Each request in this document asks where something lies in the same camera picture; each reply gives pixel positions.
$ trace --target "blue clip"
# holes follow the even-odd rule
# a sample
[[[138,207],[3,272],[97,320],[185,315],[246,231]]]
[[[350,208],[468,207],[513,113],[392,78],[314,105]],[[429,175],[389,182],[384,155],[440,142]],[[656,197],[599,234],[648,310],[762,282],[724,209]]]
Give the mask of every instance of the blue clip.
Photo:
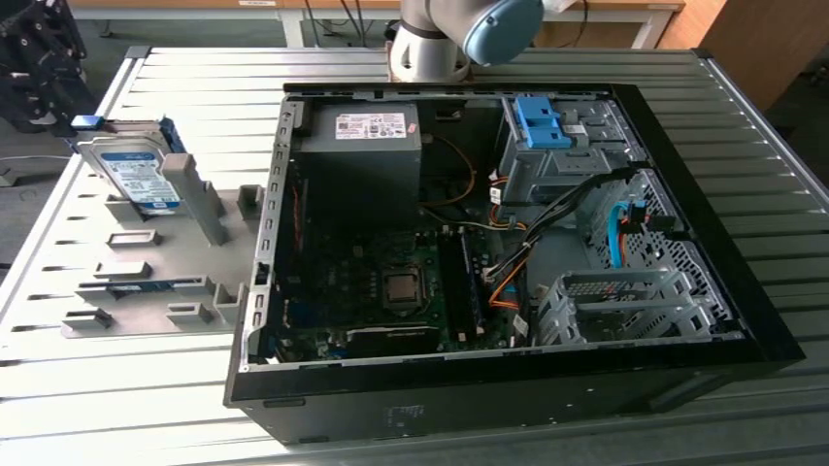
[[[531,149],[569,149],[573,146],[559,126],[561,114],[547,97],[516,97],[516,110]]]

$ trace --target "cable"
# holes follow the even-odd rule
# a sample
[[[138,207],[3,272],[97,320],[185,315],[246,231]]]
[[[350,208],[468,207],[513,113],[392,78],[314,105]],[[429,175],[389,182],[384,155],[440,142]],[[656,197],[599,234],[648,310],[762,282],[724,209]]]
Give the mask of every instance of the cable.
[[[573,187],[565,192],[545,208],[543,213],[536,217],[533,222],[528,225],[528,230],[524,234],[524,242],[521,248],[497,265],[495,265],[485,273],[485,278],[491,278],[497,275],[507,266],[519,260],[525,253],[529,254],[533,246],[543,238],[543,230],[549,225],[555,224],[563,218],[569,216],[580,204],[588,197],[591,190],[595,187],[601,186],[605,183],[624,180],[631,178],[637,172],[635,167],[625,167],[613,170],[611,173],[595,175],[588,178],[580,185]]]
[[[457,201],[460,201],[461,199],[464,199],[469,195],[469,193],[472,192],[473,188],[476,187],[476,167],[473,167],[473,165],[472,165],[472,160],[469,159],[469,157],[467,156],[464,151],[460,149],[460,147],[456,146],[450,142],[449,139],[446,139],[444,136],[438,136],[438,135],[433,135],[433,138],[437,141],[441,141],[444,144],[446,144],[450,148],[453,148],[453,150],[456,151],[458,156],[464,159],[464,163],[467,163],[467,168],[469,169],[469,184],[467,185],[467,190],[464,191],[464,193],[460,196],[454,197],[453,199],[445,199],[444,201],[421,202],[420,205],[425,206],[425,207],[441,207],[441,206],[448,206],[450,204],[454,204]]]
[[[15,155],[14,157],[0,157],[0,162],[6,160],[30,160],[34,158],[58,158],[59,160],[70,160],[71,155]]]
[[[588,29],[588,17],[589,17],[589,10],[591,10],[588,0],[583,0],[583,5],[584,5],[583,23],[580,24],[580,32],[576,36],[576,39],[572,40],[571,42],[567,42],[561,46],[556,46],[557,49],[563,49],[565,47],[576,47],[580,44],[580,41],[583,40],[583,36],[585,35],[585,30]]]
[[[358,26],[358,21],[356,21],[354,17],[352,16],[352,10],[349,9],[349,5],[346,5],[346,0],[340,0],[340,4],[342,5],[342,9],[346,11],[346,15],[349,16],[352,24],[354,25],[354,30],[358,31],[358,38],[361,39],[361,41],[364,41],[364,31]]]
[[[430,214],[438,221],[444,222],[444,223],[454,223],[458,225],[469,225],[469,226],[477,226],[480,228],[484,228],[487,230],[493,230],[493,231],[508,231],[509,228],[504,228],[504,227],[499,227],[499,226],[492,226],[492,225],[485,225],[484,223],[479,223],[476,221],[465,221],[465,220],[449,220],[445,216],[441,216],[437,212],[434,212],[429,207],[426,206],[421,206],[424,208],[424,211]]]
[[[499,295],[503,294],[504,289],[507,288],[507,285],[509,284],[509,282],[513,280],[513,277],[516,276],[516,274],[519,273],[519,271],[521,270],[521,268],[525,266],[525,264],[528,263],[528,259],[531,257],[525,257],[524,260],[521,262],[519,262],[519,265],[516,265],[516,267],[513,268],[513,271],[509,273],[509,275],[507,276],[507,278],[504,279],[503,284],[500,284],[499,288],[496,288],[496,292],[493,293],[493,296],[491,296],[491,304],[493,304],[495,302],[499,301]]]
[[[540,238],[541,236],[537,236],[532,242],[523,243],[521,248],[509,256],[509,258],[505,259],[501,264],[495,265],[489,270],[485,271],[484,277],[491,278],[492,276],[497,275],[507,267],[509,267],[509,264],[519,260],[525,252],[533,249],[533,246],[536,245],[536,242],[540,240]]]
[[[317,47],[321,46],[321,35],[317,32],[317,20],[314,19],[314,10],[312,10],[312,3],[306,0],[306,10],[309,11],[309,18],[312,19],[312,28],[314,29],[314,43]]]
[[[619,180],[631,178],[637,172],[635,167],[617,168],[611,173],[601,175],[593,175],[580,185],[573,187],[565,192],[559,199],[556,199],[545,208],[543,213],[528,225],[528,232],[525,233],[525,239],[537,234],[543,228],[563,218],[571,215],[576,211],[580,203],[588,197],[591,190],[600,187],[605,183],[611,183]]]
[[[495,204],[493,209],[491,209],[491,224],[493,226],[509,226],[509,223],[504,223],[499,221],[497,211],[499,211],[499,204]],[[520,230],[527,230],[528,225],[525,225],[521,221],[517,221],[516,228],[519,228]]]
[[[364,24],[364,7],[361,6],[361,0],[356,0],[356,3],[358,4],[358,18],[361,19],[361,38],[364,39],[364,47],[368,47],[368,45],[366,45],[366,25]]]
[[[623,252],[620,251],[620,212],[631,208],[629,202],[617,202],[608,215],[608,248],[611,249],[611,266],[623,267]]]
[[[497,308],[509,308],[513,310],[519,310],[519,303],[512,303],[509,301],[493,301],[491,303],[491,306],[497,307]]]

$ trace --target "metal table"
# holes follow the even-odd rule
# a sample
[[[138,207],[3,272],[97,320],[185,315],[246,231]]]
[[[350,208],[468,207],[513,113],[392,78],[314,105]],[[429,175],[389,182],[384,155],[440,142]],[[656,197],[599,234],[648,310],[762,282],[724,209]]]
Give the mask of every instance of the metal table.
[[[221,188],[266,180],[284,83],[386,79],[380,50],[139,52],[102,113],[166,111]],[[477,76],[641,86],[808,360],[663,416],[288,451],[222,406],[230,333],[62,337],[78,264],[106,247],[66,245],[107,215],[102,182],[75,156],[0,288],[0,463],[827,464],[829,194],[716,63],[692,52],[533,50]]]

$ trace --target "wooden desk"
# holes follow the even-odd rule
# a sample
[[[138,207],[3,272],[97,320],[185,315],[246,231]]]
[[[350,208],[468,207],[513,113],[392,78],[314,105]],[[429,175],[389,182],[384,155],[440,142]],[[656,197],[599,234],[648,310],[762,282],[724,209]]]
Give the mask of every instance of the wooden desk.
[[[284,23],[288,46],[306,47],[302,21],[310,19],[305,0],[69,0],[78,19],[278,19]],[[316,19],[346,19],[340,0],[310,0]],[[357,3],[346,0],[357,16]],[[683,0],[589,0],[589,22],[583,46],[592,45],[592,35],[628,32],[623,44],[633,49],[653,49],[660,41],[675,12],[681,11]],[[401,17],[401,0],[362,0],[364,19],[389,20]],[[547,12],[543,37],[551,45],[560,36],[575,37],[584,19],[584,5],[577,2],[560,15]],[[620,24],[616,32],[604,31],[600,23]]]
[[[310,0],[314,9],[314,19],[346,19],[346,15],[340,0]],[[346,0],[353,14],[357,4],[354,0]],[[401,17],[400,0],[362,0],[364,19],[398,19]],[[663,37],[663,32],[668,26],[672,14],[683,10],[684,0],[589,0],[589,23],[624,23],[633,31],[631,42],[632,49],[655,49]],[[556,24],[555,27],[545,26],[543,37],[544,45],[555,45],[559,35],[576,37],[571,30],[579,30],[585,18],[584,4],[577,2],[565,12],[555,14],[547,12],[545,22],[573,23],[567,26]],[[301,23],[310,19],[306,10],[305,0],[282,0],[278,6],[281,20],[285,27],[285,38],[289,47],[306,47]]]

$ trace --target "yellow wire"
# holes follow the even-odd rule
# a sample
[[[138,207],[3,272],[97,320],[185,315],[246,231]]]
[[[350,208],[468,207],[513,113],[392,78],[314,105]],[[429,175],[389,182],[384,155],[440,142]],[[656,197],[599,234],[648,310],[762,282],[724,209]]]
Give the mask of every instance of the yellow wire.
[[[505,227],[509,226],[509,223],[499,223],[495,218],[496,218],[496,210],[499,209],[499,206],[493,206],[493,210],[491,211],[491,225],[493,226],[499,226],[499,227]],[[521,221],[516,222],[516,228],[519,228],[520,230],[527,230],[528,229],[528,225],[525,225]]]
[[[499,306],[499,307],[509,308],[509,309],[519,309],[519,306],[516,304],[509,303],[507,301],[493,301],[491,303],[491,306]]]
[[[467,191],[461,194],[461,196],[454,197],[453,199],[445,199],[444,201],[421,202],[420,204],[421,206],[426,206],[426,207],[441,207],[441,206],[449,206],[450,204],[456,204],[457,201],[460,201],[469,195],[473,188],[476,187],[476,168],[473,167],[472,160],[469,160],[469,157],[467,156],[464,151],[460,149],[458,146],[456,146],[456,144],[450,142],[449,139],[438,135],[433,135],[432,137],[444,141],[444,143],[450,148],[453,148],[453,150],[458,153],[460,157],[464,159],[464,162],[467,163],[467,167],[469,168],[469,184],[467,185]]]

